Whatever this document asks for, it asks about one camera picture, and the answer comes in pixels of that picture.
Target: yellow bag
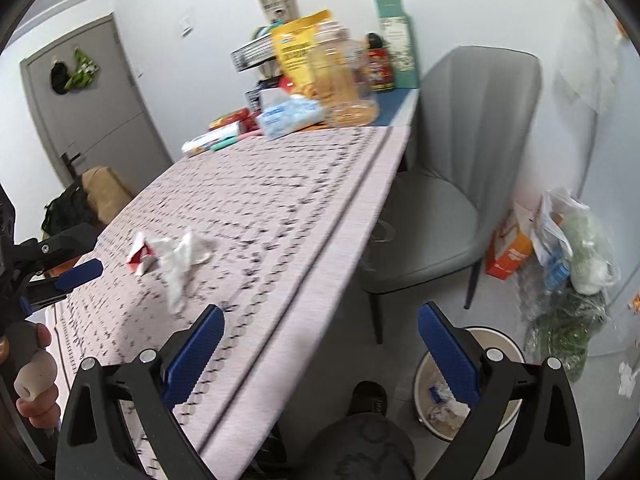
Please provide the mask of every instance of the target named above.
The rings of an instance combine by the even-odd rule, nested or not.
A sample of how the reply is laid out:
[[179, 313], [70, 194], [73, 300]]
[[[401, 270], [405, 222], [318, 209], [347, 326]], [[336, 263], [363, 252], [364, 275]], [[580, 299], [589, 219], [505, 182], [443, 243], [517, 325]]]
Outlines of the yellow bag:
[[331, 12], [321, 10], [271, 30], [273, 49], [282, 71], [293, 81], [296, 92], [307, 97], [313, 96], [314, 78], [306, 53], [316, 46], [316, 25], [330, 19]]

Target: plastic jar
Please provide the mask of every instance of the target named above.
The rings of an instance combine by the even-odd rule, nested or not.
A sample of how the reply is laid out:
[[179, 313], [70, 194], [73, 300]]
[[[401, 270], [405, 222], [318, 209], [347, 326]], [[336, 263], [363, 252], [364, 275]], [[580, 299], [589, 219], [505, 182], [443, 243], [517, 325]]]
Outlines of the plastic jar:
[[308, 52], [308, 60], [325, 122], [333, 128], [371, 124], [378, 116], [378, 102], [364, 45], [333, 21], [319, 23], [315, 38], [318, 44]]

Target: door frame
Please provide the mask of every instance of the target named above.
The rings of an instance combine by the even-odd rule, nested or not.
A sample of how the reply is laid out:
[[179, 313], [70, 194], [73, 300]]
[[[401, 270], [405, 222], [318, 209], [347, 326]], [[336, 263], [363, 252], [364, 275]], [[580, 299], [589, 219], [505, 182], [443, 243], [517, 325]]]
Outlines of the door frame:
[[152, 134], [156, 136], [156, 139], [158, 140], [158, 143], [161, 149], [164, 151], [167, 160], [171, 164], [173, 163], [173, 159], [169, 155], [169, 151], [164, 145], [164, 141], [162, 140], [162, 137], [160, 137], [160, 135], [158, 134], [156, 125], [152, 121], [151, 115], [149, 115], [149, 112], [146, 109], [146, 104], [144, 99], [142, 98], [142, 94], [140, 93], [140, 88], [136, 84], [136, 80], [134, 79], [131, 73], [129, 60], [127, 59], [127, 55], [125, 54], [124, 49], [122, 48], [122, 41], [120, 40], [120, 33], [118, 32], [118, 23], [116, 22], [113, 13], [111, 13], [111, 14], [108, 14], [107, 16], [104, 16], [102, 18], [98, 18], [97, 20], [93, 20], [92, 22], [86, 23], [85, 25], [82, 25], [81, 27], [78, 27], [75, 30], [72, 30], [71, 32], [66, 33], [64, 36], [60, 36], [56, 40], [52, 41], [48, 45], [41, 48], [35, 54], [32, 54], [31, 56], [23, 59], [20, 62], [20, 75], [22, 76], [22, 86], [24, 87], [24, 94], [27, 98], [27, 104], [29, 107], [29, 111], [31, 113], [31, 117], [33, 117], [33, 122], [36, 125], [36, 131], [38, 133], [38, 136], [40, 137], [40, 142], [42, 144], [42, 147], [44, 148], [45, 152], [47, 153], [47, 156], [49, 157], [49, 160], [51, 162], [51, 165], [53, 166], [53, 169], [56, 171], [56, 174], [58, 175], [60, 182], [62, 182], [62, 184], [65, 187], [70, 186], [71, 183], [73, 182], [73, 179], [71, 178], [71, 175], [69, 174], [66, 166], [60, 160], [60, 155], [58, 154], [55, 146], [53, 145], [53, 142], [49, 135], [49, 131], [47, 129], [47, 125], [45, 124], [44, 118], [42, 117], [40, 108], [38, 106], [38, 102], [35, 98], [35, 93], [33, 90], [33, 81], [31, 80], [31, 75], [29, 73], [28, 67], [33, 61], [41, 57], [44, 53], [51, 50], [52, 48], [55, 48], [59, 44], [70, 40], [71, 38], [77, 36], [78, 34], [82, 34], [83, 32], [86, 32], [88, 30], [91, 30], [92, 28], [98, 27], [99, 25], [103, 25], [109, 22], [113, 22], [113, 28], [116, 34], [115, 39], [117, 43], [117, 48], [122, 54], [122, 60], [125, 65], [125, 70], [127, 72], [127, 76], [131, 83], [131, 87], [134, 89], [133, 91], [136, 93], [136, 95], [138, 96], [138, 99], [140, 100], [142, 113], [145, 115], [147, 121], [151, 125]]

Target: dark pants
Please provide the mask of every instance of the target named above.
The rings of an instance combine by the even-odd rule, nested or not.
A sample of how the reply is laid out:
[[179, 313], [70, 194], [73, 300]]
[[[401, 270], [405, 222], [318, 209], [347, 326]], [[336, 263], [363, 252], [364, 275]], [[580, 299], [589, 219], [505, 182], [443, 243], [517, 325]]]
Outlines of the dark pants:
[[292, 480], [414, 480], [414, 444], [375, 413], [324, 428], [306, 448]]

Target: shoe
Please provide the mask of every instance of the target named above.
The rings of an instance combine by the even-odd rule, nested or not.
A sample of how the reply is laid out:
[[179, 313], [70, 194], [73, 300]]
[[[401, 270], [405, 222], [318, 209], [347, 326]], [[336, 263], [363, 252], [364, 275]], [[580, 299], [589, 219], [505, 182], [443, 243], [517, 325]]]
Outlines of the shoe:
[[347, 415], [377, 413], [386, 415], [386, 391], [378, 383], [362, 381], [356, 384], [351, 394]]

